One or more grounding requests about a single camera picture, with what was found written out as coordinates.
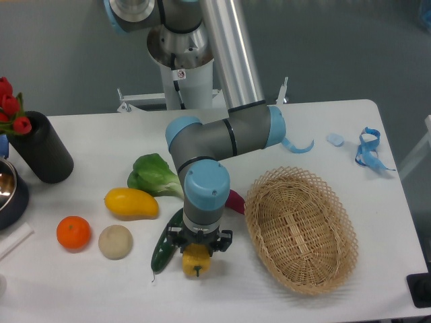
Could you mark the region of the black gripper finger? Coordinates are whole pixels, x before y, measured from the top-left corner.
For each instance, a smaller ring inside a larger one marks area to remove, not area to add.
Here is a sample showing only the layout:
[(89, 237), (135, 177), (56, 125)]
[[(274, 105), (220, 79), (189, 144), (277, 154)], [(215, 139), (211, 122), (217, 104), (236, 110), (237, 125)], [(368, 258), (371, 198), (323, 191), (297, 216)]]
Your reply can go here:
[(166, 227), (166, 237), (172, 246), (179, 248), (180, 252), (183, 252), (184, 236), (181, 226), (168, 225)]
[(232, 244), (232, 240), (232, 230), (215, 230), (211, 233), (211, 255), (213, 255), (214, 252), (225, 252)]

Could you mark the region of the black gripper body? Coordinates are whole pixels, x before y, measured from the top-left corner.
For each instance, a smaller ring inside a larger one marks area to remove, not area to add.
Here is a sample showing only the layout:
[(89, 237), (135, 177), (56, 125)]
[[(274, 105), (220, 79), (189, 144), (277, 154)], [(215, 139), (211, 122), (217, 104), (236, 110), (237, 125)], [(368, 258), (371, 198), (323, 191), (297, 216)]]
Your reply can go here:
[(193, 232), (185, 225), (182, 225), (178, 238), (179, 241), (177, 246), (181, 250), (184, 250), (187, 246), (191, 244), (204, 245), (209, 251), (220, 250), (220, 230), (218, 228), (209, 233), (202, 230), (199, 230), (198, 232)]

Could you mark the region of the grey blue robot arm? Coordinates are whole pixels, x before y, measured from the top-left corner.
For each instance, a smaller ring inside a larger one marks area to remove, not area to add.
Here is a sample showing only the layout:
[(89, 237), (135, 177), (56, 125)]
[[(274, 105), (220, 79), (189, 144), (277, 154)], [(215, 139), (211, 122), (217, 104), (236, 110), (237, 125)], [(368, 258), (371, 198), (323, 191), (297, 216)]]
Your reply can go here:
[(199, 90), (185, 84), (191, 71), (215, 63), (228, 116), (210, 123), (180, 117), (166, 129), (168, 150), (183, 188), (183, 224), (168, 225), (167, 239), (185, 250), (191, 244), (223, 252), (232, 232), (220, 229), (230, 194), (223, 159), (280, 143), (286, 124), (268, 106), (240, 1), (106, 1), (112, 25), (123, 32), (148, 29), (147, 48), (172, 78), (165, 87), (175, 108), (189, 109)]

